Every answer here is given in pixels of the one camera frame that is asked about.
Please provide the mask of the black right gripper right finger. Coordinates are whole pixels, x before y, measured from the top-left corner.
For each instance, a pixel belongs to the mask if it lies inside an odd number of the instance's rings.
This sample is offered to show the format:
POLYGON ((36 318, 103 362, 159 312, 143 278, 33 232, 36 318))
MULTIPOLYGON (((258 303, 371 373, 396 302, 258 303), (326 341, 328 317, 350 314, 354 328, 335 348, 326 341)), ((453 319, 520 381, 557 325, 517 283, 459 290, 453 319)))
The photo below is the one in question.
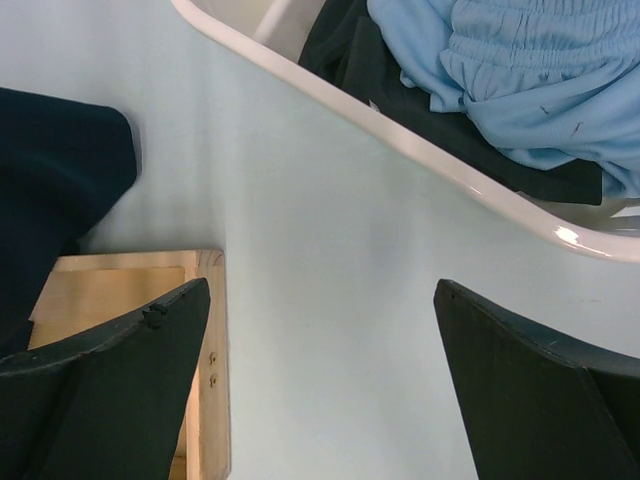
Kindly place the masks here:
POLYGON ((637 358, 448 279, 434 308, 479 478, 638 478, 637 358))

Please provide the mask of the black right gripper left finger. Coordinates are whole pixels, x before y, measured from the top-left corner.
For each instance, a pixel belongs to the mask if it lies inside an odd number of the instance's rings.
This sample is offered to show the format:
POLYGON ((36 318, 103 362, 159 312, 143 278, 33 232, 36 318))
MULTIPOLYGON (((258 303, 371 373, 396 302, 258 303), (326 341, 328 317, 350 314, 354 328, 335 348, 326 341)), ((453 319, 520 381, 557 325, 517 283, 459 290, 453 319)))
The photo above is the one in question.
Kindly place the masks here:
POLYGON ((2 359, 2 478, 168 478, 209 307, 197 278, 2 359))

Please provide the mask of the light blue shorts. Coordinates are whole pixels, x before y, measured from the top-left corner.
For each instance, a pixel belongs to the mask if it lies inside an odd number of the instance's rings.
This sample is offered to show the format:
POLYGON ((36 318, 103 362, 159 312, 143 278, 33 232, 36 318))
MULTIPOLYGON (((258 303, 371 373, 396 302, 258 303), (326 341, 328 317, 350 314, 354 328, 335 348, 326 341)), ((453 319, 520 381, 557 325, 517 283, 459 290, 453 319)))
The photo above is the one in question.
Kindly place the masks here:
POLYGON ((409 88, 466 115, 512 161, 595 163, 608 197, 639 194, 635 1, 371 1, 409 88))

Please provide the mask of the dark grey shorts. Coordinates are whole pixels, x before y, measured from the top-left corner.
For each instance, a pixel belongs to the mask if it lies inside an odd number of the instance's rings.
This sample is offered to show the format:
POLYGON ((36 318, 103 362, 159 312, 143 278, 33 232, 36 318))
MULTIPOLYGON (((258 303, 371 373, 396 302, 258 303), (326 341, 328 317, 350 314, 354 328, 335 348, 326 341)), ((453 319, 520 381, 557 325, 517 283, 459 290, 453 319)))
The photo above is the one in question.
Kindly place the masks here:
POLYGON ((602 169, 572 160, 548 171, 522 166, 489 145, 462 113, 430 110, 430 95, 400 81, 364 1, 324 3, 299 65, 514 192, 543 201, 599 205, 602 169))

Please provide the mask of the navy blue shorts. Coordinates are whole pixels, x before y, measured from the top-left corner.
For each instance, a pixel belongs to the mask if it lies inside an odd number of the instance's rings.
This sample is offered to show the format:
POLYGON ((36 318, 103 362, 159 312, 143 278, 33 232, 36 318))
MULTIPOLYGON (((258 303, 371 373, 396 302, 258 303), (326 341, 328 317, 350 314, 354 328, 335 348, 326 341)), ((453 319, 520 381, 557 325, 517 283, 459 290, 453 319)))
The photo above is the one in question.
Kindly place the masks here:
POLYGON ((134 184, 131 127, 117 110, 1 91, 1 354, 25 350, 56 261, 134 184))

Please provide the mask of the white plastic laundry basket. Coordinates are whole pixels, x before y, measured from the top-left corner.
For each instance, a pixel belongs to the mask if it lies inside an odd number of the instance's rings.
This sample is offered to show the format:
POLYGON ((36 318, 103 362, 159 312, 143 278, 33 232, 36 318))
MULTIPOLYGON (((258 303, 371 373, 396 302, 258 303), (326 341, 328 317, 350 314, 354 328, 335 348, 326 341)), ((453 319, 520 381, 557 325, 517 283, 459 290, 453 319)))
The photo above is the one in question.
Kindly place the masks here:
POLYGON ((373 135, 396 152, 458 187, 467 196, 535 236, 582 255, 624 263, 639 261, 639 232, 586 228, 555 215, 546 204, 529 200, 474 170, 396 122, 330 86, 294 62, 211 17, 193 1, 174 1, 174 9, 195 30, 285 82, 373 135))

